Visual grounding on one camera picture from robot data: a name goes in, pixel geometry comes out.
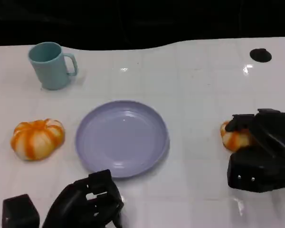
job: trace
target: light blue mug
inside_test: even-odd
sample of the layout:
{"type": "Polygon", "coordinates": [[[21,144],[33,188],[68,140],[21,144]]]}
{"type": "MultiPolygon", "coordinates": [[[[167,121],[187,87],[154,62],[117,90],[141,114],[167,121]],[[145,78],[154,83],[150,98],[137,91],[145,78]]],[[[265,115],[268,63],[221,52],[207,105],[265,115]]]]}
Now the light blue mug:
{"type": "Polygon", "coordinates": [[[67,86],[71,76],[78,73],[77,62],[73,54],[64,54],[59,44],[44,42],[35,45],[28,53],[34,70],[42,87],[49,90],[57,90],[67,86]],[[74,72],[67,71],[65,56],[70,57],[74,72]]]}

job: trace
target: pumpkin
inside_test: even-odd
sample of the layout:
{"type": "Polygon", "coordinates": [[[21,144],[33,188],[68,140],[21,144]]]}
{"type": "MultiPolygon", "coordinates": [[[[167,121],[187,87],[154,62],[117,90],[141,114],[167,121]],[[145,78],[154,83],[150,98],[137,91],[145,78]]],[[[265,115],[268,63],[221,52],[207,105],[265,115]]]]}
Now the pumpkin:
{"type": "Polygon", "coordinates": [[[226,132],[225,127],[229,121],[224,122],[220,128],[220,135],[224,146],[232,151],[236,152],[242,147],[251,146],[254,140],[248,129],[242,129],[241,131],[226,132]]]}
{"type": "Polygon", "coordinates": [[[22,122],[14,130],[10,145],[23,160],[40,160],[59,147],[65,137],[62,123],[53,120],[22,122]]]}

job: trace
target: table surface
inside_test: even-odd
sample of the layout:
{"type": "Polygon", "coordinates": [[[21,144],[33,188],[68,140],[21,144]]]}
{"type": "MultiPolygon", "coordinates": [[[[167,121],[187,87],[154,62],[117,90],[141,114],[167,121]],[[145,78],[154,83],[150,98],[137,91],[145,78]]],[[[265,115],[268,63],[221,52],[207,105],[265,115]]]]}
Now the table surface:
{"type": "Polygon", "coordinates": [[[260,194],[228,187],[230,153],[219,133],[232,114],[285,111],[285,38],[127,51],[63,48],[75,55],[80,72],[59,91],[41,89],[29,49],[0,47],[0,220],[3,199],[28,193],[43,221],[61,190],[88,175],[74,146],[80,121],[105,102],[131,99],[162,115],[171,149],[152,171],[116,181],[125,228],[285,228],[285,189],[260,194]],[[253,61],[254,48],[266,48],[272,60],[253,61]],[[46,160],[21,161],[9,144],[13,129],[45,118],[63,123],[65,143],[46,160]]]}

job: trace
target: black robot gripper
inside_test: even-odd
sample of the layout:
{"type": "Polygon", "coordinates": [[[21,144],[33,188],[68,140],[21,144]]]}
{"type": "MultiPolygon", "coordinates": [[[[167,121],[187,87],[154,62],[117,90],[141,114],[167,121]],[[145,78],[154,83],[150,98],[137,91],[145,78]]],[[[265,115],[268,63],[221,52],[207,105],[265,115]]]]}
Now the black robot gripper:
{"type": "MultiPolygon", "coordinates": [[[[62,190],[42,227],[105,228],[112,221],[116,228],[122,228],[123,206],[110,171],[96,172],[62,190]],[[86,195],[90,193],[95,198],[87,199],[86,195]]],[[[39,214],[27,194],[3,201],[3,228],[39,228],[39,220],[39,214]]]]}
{"type": "Polygon", "coordinates": [[[258,109],[256,115],[233,115],[225,129],[248,129],[256,142],[230,156],[230,187],[252,192],[285,188],[285,113],[258,109]]]}

